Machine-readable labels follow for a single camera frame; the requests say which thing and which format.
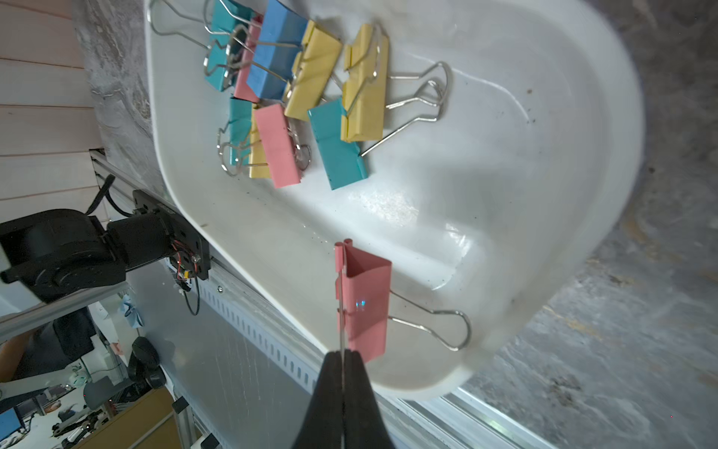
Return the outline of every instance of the wooden wall panel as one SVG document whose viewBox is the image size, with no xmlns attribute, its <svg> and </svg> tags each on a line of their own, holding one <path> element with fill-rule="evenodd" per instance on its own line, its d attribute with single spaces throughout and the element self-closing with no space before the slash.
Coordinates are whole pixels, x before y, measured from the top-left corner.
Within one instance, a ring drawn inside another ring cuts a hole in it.
<svg viewBox="0 0 718 449">
<path fill-rule="evenodd" d="M 73 0 L 0 0 L 0 3 L 72 19 Z"/>
<path fill-rule="evenodd" d="M 0 58 L 84 66 L 73 22 L 0 4 Z"/>
<path fill-rule="evenodd" d="M 80 152 L 102 146 L 91 108 L 0 106 L 0 155 Z"/>
<path fill-rule="evenodd" d="M 0 157 L 0 199 L 97 185 L 90 154 Z"/>
<path fill-rule="evenodd" d="M 49 209 L 75 209 L 85 212 L 97 195 L 99 187 L 88 187 L 63 192 L 43 193 L 26 197 L 0 200 L 0 223 Z M 99 221 L 107 221 L 105 206 L 100 204 L 93 214 Z"/>
<path fill-rule="evenodd" d="M 81 68 L 0 60 L 0 105 L 93 106 Z"/>
</svg>

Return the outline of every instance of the cable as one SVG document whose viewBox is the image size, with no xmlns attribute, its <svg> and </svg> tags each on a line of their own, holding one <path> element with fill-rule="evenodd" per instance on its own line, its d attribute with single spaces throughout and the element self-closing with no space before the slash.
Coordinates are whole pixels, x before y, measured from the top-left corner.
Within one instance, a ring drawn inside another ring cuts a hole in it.
<svg viewBox="0 0 718 449">
<path fill-rule="evenodd" d="M 99 370 L 97 370 L 97 371 L 95 371 L 95 372 L 93 372 L 93 373 L 90 373 L 90 375 L 92 376 L 93 374 L 101 373 L 101 372 L 103 372 L 103 371 L 112 371 L 113 369 L 117 368 L 117 367 L 120 366 L 121 364 L 122 364 L 122 362 L 116 364 L 116 365 L 113 366 L 112 368 L 99 369 Z"/>
<path fill-rule="evenodd" d="M 126 217 L 132 217 L 133 214 L 120 209 L 117 203 L 115 203 L 115 201 L 110 196 L 110 187 L 112 187 L 113 182 L 115 182 L 115 175 L 107 175 L 107 177 L 105 178 L 105 182 L 102 184 L 102 187 L 100 187 L 100 190 L 97 192 L 97 195 L 95 195 L 95 198 L 92 200 L 92 203 L 90 204 L 88 211 L 85 212 L 85 215 L 90 215 L 92 212 L 94 212 L 95 209 L 102 202 L 102 198 L 107 198 L 107 202 L 110 203 L 110 205 L 120 214 Z"/>
<path fill-rule="evenodd" d="M 120 209 L 120 206 L 118 206 L 117 203 L 115 203 L 115 200 L 113 200 L 112 197 L 110 196 L 109 190 L 108 190 L 107 194 L 105 195 L 105 198 L 107 198 L 107 202 L 110 203 L 110 205 L 115 210 L 117 210 L 120 214 L 122 214 L 126 217 L 132 217 L 134 215 L 133 213 L 125 212 L 124 210 Z"/>
<path fill-rule="evenodd" d="M 200 304 L 201 304 L 201 302 L 200 302 L 200 285 L 197 284 L 197 309 L 194 312 L 192 311 L 192 308 L 190 307 L 190 299 L 187 298 L 187 292 L 185 292 L 183 290 L 182 293 L 185 294 L 185 302 L 187 303 L 187 309 L 190 311 L 192 316 L 196 317 L 200 313 Z"/>
<path fill-rule="evenodd" d="M 100 202 L 102 202 L 102 198 L 104 198 L 107 192 L 110 190 L 110 187 L 112 186 L 113 182 L 115 182 L 115 175 L 107 175 L 107 177 L 105 178 L 105 183 L 102 184 L 102 187 L 100 187 L 100 190 L 97 192 L 97 195 L 95 195 L 95 198 L 92 200 L 92 203 L 90 203 L 90 207 L 88 208 L 88 211 L 85 212 L 85 215 L 90 215 L 92 212 L 95 211 L 97 206 L 100 205 Z"/>
<path fill-rule="evenodd" d="M 27 425 L 25 425 L 24 422 L 22 423 L 23 426 L 25 427 L 25 431 L 23 432 L 23 431 L 21 431 L 21 430 L 18 430 L 17 432 L 18 432 L 20 435 L 27 435 L 28 433 L 30 433 L 30 430 L 32 430 L 32 418 L 34 418 L 34 417 L 35 417 L 35 413 L 33 412 L 32 415 L 30 415 L 30 419 L 29 419 L 29 421 L 27 422 Z"/>
</svg>

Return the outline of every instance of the teal binder clip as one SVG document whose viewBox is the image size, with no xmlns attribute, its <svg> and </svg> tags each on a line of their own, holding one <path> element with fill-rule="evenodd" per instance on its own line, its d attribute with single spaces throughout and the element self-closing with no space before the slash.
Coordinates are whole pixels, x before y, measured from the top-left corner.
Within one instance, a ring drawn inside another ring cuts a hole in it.
<svg viewBox="0 0 718 449">
<path fill-rule="evenodd" d="M 224 128 L 217 130 L 217 152 L 220 157 L 220 163 L 230 176 L 236 176 L 237 170 L 230 171 L 228 165 L 236 167 L 237 164 L 242 165 L 241 161 L 249 157 L 251 153 L 249 133 L 252 130 L 252 108 L 250 101 L 238 100 L 231 98 L 229 103 L 229 119 Z M 229 130 L 229 141 L 222 143 L 222 135 Z M 229 147 L 228 164 L 225 163 L 225 149 Z"/>
<path fill-rule="evenodd" d="M 236 70 L 229 65 L 232 59 L 239 57 L 241 48 L 235 45 L 235 41 L 245 38 L 238 34 L 242 32 L 242 29 L 246 29 L 237 26 L 240 22 L 249 24 L 254 16 L 254 11 L 247 6 L 234 3 L 232 0 L 216 0 L 212 12 L 212 24 L 208 26 L 207 4 L 209 1 L 205 0 L 205 7 L 202 10 L 205 29 L 210 33 L 210 38 L 213 38 L 208 45 L 204 62 L 205 79 L 212 87 L 222 92 L 234 83 L 237 74 Z"/>
<path fill-rule="evenodd" d="M 210 34 L 209 45 L 203 44 L 195 38 L 174 30 L 160 31 L 155 26 L 152 14 L 153 7 L 158 0 L 151 0 L 147 6 L 147 21 L 152 31 L 160 36 L 177 35 L 184 37 L 195 45 L 207 50 L 204 61 L 204 73 L 207 81 L 217 90 L 224 91 L 232 85 L 236 77 L 236 69 L 233 63 L 239 59 L 240 47 L 235 42 L 242 42 L 245 36 L 242 35 L 246 27 L 239 27 L 241 24 L 250 24 L 252 17 L 256 15 L 252 9 L 242 6 L 232 0 L 216 0 L 212 23 L 207 17 L 207 6 L 210 0 L 205 0 L 202 8 L 202 17 L 192 17 L 182 13 L 169 0 L 162 0 L 177 16 L 186 20 L 198 22 L 204 25 L 205 31 Z"/>
<path fill-rule="evenodd" d="M 309 122 L 332 190 L 368 176 L 364 159 L 359 155 L 359 145 L 340 138 L 343 109 L 342 101 L 338 99 L 309 110 Z"/>
</svg>

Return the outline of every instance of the white bin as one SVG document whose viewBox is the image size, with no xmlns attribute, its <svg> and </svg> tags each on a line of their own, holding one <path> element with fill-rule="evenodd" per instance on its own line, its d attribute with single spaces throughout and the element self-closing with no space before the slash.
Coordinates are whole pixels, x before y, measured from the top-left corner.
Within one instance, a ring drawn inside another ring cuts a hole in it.
<svg viewBox="0 0 718 449">
<path fill-rule="evenodd" d="M 177 2 L 200 15 L 201 0 Z M 247 2 L 263 12 L 264 5 Z M 331 191 L 307 126 L 302 183 L 230 178 L 215 149 L 229 91 L 203 79 L 201 48 L 146 28 L 154 143 L 187 219 L 323 351 L 338 347 L 336 241 L 393 261 L 392 288 L 472 320 L 470 347 L 388 324 L 386 354 L 367 365 L 377 392 L 447 393 L 546 304 L 616 222 L 643 148 L 633 66 L 607 23 L 580 0 L 315 0 L 287 4 L 354 39 L 377 21 L 390 72 L 443 60 L 454 90 L 444 118 L 415 124 L 368 155 L 370 177 Z M 208 41 L 161 2 L 157 27 Z M 418 84 L 389 81 L 388 100 Z M 408 111 L 387 113 L 387 129 Z M 391 300 L 392 315 L 461 341 L 458 318 Z"/>
</svg>

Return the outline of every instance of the concrete floor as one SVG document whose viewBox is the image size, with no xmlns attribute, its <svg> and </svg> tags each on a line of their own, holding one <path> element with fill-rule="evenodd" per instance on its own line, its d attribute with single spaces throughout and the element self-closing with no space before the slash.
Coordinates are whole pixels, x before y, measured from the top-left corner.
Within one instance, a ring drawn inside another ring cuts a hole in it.
<svg viewBox="0 0 718 449">
<path fill-rule="evenodd" d="M 615 229 L 465 388 L 561 448 L 718 439 L 718 1 L 590 0 L 643 82 L 645 163 Z M 108 158 L 166 196 L 140 0 L 76 0 Z"/>
</svg>

